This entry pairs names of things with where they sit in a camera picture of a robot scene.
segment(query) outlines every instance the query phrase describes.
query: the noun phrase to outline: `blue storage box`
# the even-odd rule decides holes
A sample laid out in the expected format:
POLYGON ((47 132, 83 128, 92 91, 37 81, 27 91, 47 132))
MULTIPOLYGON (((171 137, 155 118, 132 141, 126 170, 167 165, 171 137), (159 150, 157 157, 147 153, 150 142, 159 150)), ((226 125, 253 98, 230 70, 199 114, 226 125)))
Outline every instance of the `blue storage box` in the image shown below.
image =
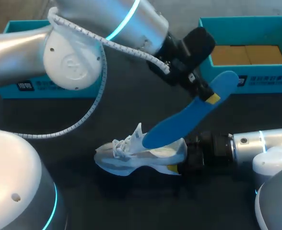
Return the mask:
MULTIPOLYGON (((200 18, 218 46, 278 46, 282 54, 282 16, 200 18)), ((209 56, 200 66, 202 76, 212 81, 223 71, 232 70, 240 76, 236 93, 282 92, 282 64, 215 66, 209 56)))
MULTIPOLYGON (((49 25, 49 21, 10 21, 4 33, 20 32, 38 29, 49 25)), ((17 82, 0 88, 0 95, 4 99, 26 98, 95 98, 98 94, 102 77, 91 87, 80 91, 65 90, 44 75, 17 82)))

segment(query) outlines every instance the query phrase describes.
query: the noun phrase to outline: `shoe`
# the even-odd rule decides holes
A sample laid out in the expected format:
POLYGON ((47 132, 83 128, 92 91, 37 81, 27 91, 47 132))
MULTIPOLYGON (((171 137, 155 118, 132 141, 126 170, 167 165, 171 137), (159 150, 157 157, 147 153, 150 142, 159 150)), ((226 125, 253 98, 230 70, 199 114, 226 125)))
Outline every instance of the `shoe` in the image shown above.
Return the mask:
POLYGON ((187 146, 183 138, 158 149, 146 149, 142 140, 141 123, 125 140, 114 140, 96 150, 95 163, 105 171, 128 176, 137 168, 149 166, 160 173, 179 175, 176 165, 187 157, 187 146))

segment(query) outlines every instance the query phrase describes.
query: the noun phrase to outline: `shoe insole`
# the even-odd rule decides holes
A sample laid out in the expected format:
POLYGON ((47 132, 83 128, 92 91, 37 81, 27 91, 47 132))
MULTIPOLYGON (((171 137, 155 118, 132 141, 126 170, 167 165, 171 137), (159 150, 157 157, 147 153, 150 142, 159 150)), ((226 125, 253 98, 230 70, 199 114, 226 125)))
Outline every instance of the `shoe insole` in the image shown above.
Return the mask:
POLYGON ((217 103, 210 104, 196 97, 184 110, 160 122, 150 130, 143 139, 143 146, 148 149, 156 149, 185 137, 207 114, 236 91, 238 82, 238 75, 232 71, 218 75, 210 83, 210 87, 221 98, 217 103))

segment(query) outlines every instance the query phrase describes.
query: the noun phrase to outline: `cardboard box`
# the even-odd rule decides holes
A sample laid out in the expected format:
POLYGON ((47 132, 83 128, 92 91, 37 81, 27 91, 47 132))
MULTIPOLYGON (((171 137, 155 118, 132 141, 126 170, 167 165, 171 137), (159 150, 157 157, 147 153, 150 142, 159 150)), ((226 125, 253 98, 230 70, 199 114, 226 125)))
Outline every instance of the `cardboard box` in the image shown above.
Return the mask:
POLYGON ((216 46, 211 57, 215 66, 251 64, 245 46, 216 46))
POLYGON ((282 64, 278 46, 216 46, 211 57, 215 66, 282 64))
POLYGON ((282 16, 200 18, 199 26, 214 37, 217 46, 246 46, 250 60, 247 64, 244 52, 236 50, 240 58, 230 60, 230 64, 213 61, 223 53, 218 50, 200 65, 205 80, 210 82, 232 70, 240 77, 236 93, 282 93, 282 16))
MULTIPOLYGON (((49 21, 10 21, 4 33, 20 32, 38 29, 49 25, 49 21)), ((102 77, 91 87, 80 90, 65 90, 44 75, 31 78, 23 82, 8 85, 0 88, 0 95, 3 99, 28 99, 28 98, 95 98, 100 89, 102 77)))
POLYGON ((245 46, 251 65, 282 64, 282 53, 278 46, 245 46))

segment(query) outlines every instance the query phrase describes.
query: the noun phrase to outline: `cable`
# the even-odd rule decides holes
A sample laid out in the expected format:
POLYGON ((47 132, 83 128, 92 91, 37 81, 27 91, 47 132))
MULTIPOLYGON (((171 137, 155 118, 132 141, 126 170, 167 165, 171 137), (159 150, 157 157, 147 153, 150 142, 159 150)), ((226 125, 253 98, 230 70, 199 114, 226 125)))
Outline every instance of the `cable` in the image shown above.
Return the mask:
POLYGON ((82 33, 82 34, 84 34, 84 35, 86 35, 90 38, 93 38, 93 39, 99 41, 100 43, 102 43, 105 46, 116 49, 116 50, 123 52, 123 53, 126 53, 126 54, 130 54, 132 56, 150 61, 151 63, 158 66, 165 74, 170 73, 169 66, 167 64, 165 64, 164 62, 162 62, 161 60, 155 58, 154 56, 152 56, 148 53, 142 52, 140 50, 132 49, 132 48, 129 48, 129 47, 126 47, 126 46, 122 46, 118 43, 108 41, 107 39, 105 39, 105 38, 103 38, 103 37, 101 37, 97 34, 94 34, 91 31, 88 31, 88 30, 76 25, 75 23, 72 23, 72 22, 58 16, 57 13, 58 13, 57 7, 50 8, 50 10, 48 12, 48 20, 51 22, 52 25, 60 24, 60 25, 64 25, 66 27, 69 27, 72 30, 75 30, 79 33, 82 33))
POLYGON ((94 112, 97 105, 101 101, 103 92, 105 90, 105 85, 106 85, 106 81, 107 81, 107 60, 106 60, 105 51, 104 51, 104 48, 103 48, 102 45, 101 45, 101 54, 102 54, 102 63, 103 63, 103 65, 102 65, 102 83, 101 83, 101 86, 99 88, 98 95, 97 95, 93 105, 89 109, 89 111, 77 123, 75 123, 71 127, 66 128, 66 129, 64 129, 60 132, 51 133, 51 134, 41 134, 41 135, 21 134, 21 133, 13 133, 13 134, 16 134, 16 135, 18 135, 18 136, 20 136, 24 139, 49 139, 49 138, 56 138, 56 137, 63 136, 65 134, 75 130, 79 126, 81 126, 91 116, 91 114, 94 112))

